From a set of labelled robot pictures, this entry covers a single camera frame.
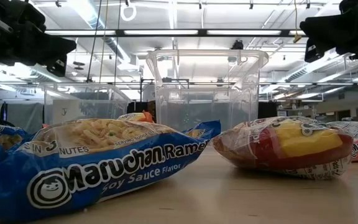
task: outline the ceiling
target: ceiling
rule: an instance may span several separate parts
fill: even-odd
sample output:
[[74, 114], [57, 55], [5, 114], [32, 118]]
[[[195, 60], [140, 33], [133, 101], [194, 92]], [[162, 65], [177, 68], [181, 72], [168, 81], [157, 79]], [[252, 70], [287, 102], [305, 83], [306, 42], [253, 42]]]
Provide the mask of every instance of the ceiling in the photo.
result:
[[[90, 29], [87, 18], [90, 12], [100, 13], [99, 22], [107, 29], [292, 29], [307, 17], [339, 14], [341, 0], [298, 0], [295, 10], [292, 0], [131, 0], [129, 7], [125, 1], [115, 0], [30, 0], [46, 17], [48, 30]], [[114, 41], [121, 51], [131, 58], [124, 66], [114, 51], [102, 38], [70, 38], [78, 42], [75, 51], [68, 54], [66, 78], [83, 82], [89, 77], [94, 81], [117, 82], [139, 81], [150, 73], [146, 70], [145, 57], [148, 51], [159, 49], [230, 49], [235, 40], [242, 40], [247, 50], [262, 50], [268, 53], [268, 63], [261, 69], [261, 82], [321, 82], [322, 79], [358, 65], [358, 61], [345, 62], [344, 57], [325, 59], [324, 63], [312, 66], [304, 63], [307, 38], [296, 44], [293, 38], [252, 38], [252, 37], [118, 37]], [[73, 62], [82, 62], [83, 70], [76, 70]], [[202, 59], [183, 58], [176, 78], [189, 78], [197, 82], [215, 82], [217, 78], [227, 78], [230, 66], [227, 58]], [[358, 76], [357, 71], [344, 73], [325, 82], [348, 82]], [[273, 97], [281, 93], [313, 90], [308, 86], [265, 86], [261, 94]]]

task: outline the plastic bin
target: plastic bin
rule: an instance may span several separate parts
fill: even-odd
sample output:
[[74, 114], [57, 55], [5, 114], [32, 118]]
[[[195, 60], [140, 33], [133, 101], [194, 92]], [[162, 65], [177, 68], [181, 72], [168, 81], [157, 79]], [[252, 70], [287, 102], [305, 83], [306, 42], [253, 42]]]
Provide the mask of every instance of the plastic bin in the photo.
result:
[[85, 118], [115, 119], [131, 102], [121, 90], [97, 83], [44, 83], [45, 124]]
[[[224, 131], [257, 119], [259, 72], [268, 58], [259, 50], [149, 53], [157, 122], [182, 131], [202, 121], [219, 119]], [[166, 77], [172, 80], [163, 82]]]

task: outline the table surface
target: table surface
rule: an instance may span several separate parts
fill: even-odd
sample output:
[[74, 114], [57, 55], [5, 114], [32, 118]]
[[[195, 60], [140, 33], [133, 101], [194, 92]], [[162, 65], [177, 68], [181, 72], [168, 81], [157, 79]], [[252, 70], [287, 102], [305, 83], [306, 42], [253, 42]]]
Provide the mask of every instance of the table surface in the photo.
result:
[[213, 149], [179, 173], [49, 223], [358, 223], [358, 163], [334, 180], [239, 170]]

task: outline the pipe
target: pipe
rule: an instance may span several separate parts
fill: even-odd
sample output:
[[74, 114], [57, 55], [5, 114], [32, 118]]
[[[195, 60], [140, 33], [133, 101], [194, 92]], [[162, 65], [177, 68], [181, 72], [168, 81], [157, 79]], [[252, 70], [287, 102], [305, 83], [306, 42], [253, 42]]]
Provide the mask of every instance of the pipe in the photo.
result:
[[[97, 30], [106, 29], [106, 25], [102, 18], [99, 18], [96, 12], [96, 6], [91, 0], [68, 0], [70, 6], [84, 19], [84, 21], [92, 28]], [[131, 58], [118, 45], [117, 41], [112, 37], [102, 37], [107, 46], [117, 55], [120, 62], [130, 62]]]

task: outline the cartoon face logo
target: cartoon face logo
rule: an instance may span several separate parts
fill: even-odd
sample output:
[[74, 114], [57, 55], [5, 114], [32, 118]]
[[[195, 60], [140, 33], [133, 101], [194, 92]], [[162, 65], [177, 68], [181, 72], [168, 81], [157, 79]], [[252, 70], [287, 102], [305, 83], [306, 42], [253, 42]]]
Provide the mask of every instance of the cartoon face logo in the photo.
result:
[[71, 193], [59, 168], [38, 173], [27, 186], [27, 196], [36, 208], [56, 208], [71, 199]]

